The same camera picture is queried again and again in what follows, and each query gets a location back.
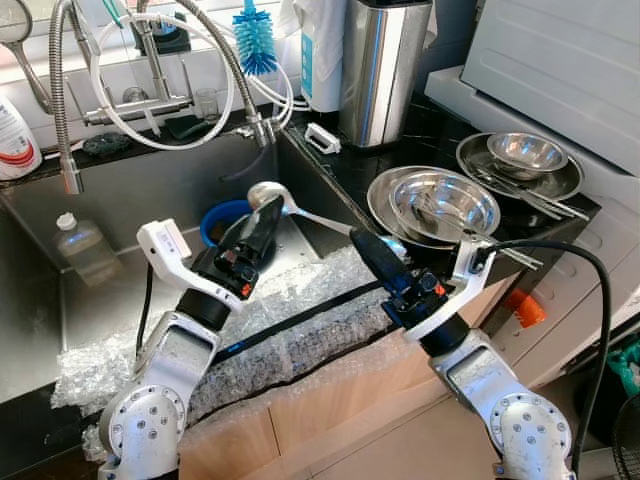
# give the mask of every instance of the black cable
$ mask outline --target black cable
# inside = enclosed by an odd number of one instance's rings
[[[138,335],[136,336],[136,355],[140,353],[142,348],[142,339],[144,330],[147,327],[147,317],[149,316],[149,308],[151,307],[151,293],[153,291],[153,267],[147,263],[147,286],[144,292],[144,305],[142,307],[142,315],[140,315],[140,323],[138,324]]]
[[[596,402],[598,390],[600,389],[602,375],[604,374],[604,369],[607,365],[607,354],[609,352],[609,339],[611,333],[611,284],[609,282],[609,275],[600,259],[591,252],[588,252],[583,248],[576,247],[575,245],[554,242],[551,240],[514,240],[510,242],[496,243],[495,245],[482,249],[480,255],[483,256],[484,259],[480,259],[480,262],[484,263],[484,260],[486,260],[486,257],[491,252],[497,252],[504,248],[519,247],[552,248],[555,250],[563,250],[565,252],[573,253],[574,255],[589,261],[598,272],[598,277],[600,278],[600,288],[602,289],[602,328],[600,331],[600,345],[596,362],[596,375],[593,377],[585,400],[585,406],[582,418],[580,419],[580,425],[578,426],[578,431],[576,433],[576,439],[573,445],[573,456],[571,459],[571,469],[576,474],[576,477],[578,477],[580,456],[582,455],[582,450],[584,448],[587,429],[589,427],[589,422],[591,421],[593,406]]]
[[[322,302],[314,307],[308,308],[300,313],[297,313],[286,320],[276,323],[275,325],[271,325],[263,330],[260,330],[258,333],[251,335],[239,342],[234,343],[233,345],[229,345],[228,347],[218,350],[216,356],[213,358],[211,365],[216,365],[217,363],[224,362],[229,358],[235,357],[240,353],[249,350],[252,347],[264,342],[266,339],[277,335],[280,332],[293,328],[297,325],[300,325],[303,322],[306,322],[310,318],[313,318],[320,313],[324,313],[332,308],[338,307],[340,305],[344,305],[351,300],[358,298],[360,295],[364,295],[365,293],[371,292],[376,288],[380,288],[382,286],[382,282],[379,280],[374,280],[373,282],[369,282],[365,285],[361,285],[357,288],[349,290],[348,292],[342,293],[337,297],[333,297],[325,302]]]

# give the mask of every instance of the blue bowl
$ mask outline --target blue bowl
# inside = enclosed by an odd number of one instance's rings
[[[209,232],[218,222],[233,224],[243,215],[251,213],[251,207],[246,200],[231,200],[216,205],[209,210],[200,222],[200,236],[207,247],[216,247],[217,245],[209,237]]]

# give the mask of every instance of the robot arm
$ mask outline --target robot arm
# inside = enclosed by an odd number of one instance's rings
[[[191,270],[182,263],[191,252],[173,220],[138,231],[158,276],[186,291],[142,347],[130,383],[102,413],[100,437],[110,455],[100,480],[178,479],[189,399],[218,349],[217,332],[258,281],[256,262],[273,239],[282,206],[277,197],[236,223]]]
[[[487,244],[473,237],[461,242],[448,291],[428,270],[410,272],[372,233],[354,230],[351,239],[391,294],[385,312],[407,329],[407,340],[420,342],[440,379],[484,421],[502,457],[495,476],[575,479],[565,464],[571,432],[560,410],[523,386],[490,339],[456,313],[484,288],[495,253],[479,264],[476,252]]]

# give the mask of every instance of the plastic bottle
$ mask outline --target plastic bottle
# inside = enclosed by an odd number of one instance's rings
[[[56,236],[58,250],[90,287],[112,277],[121,268],[118,257],[92,221],[78,222],[67,212],[58,217],[56,225],[60,229]]]
[[[11,102],[0,95],[0,180],[22,177],[41,163],[31,130]]]

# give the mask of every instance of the white bottle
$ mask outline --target white bottle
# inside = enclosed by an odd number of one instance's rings
[[[300,92],[314,112],[327,113],[340,110],[342,37],[347,2],[323,2],[296,4],[295,10],[302,24]]]
[[[22,177],[41,163],[31,130],[13,104],[0,95],[0,180]]]
[[[121,268],[118,257],[92,221],[78,222],[67,212],[58,217],[56,225],[61,230],[56,236],[58,250],[90,287],[112,277]]]

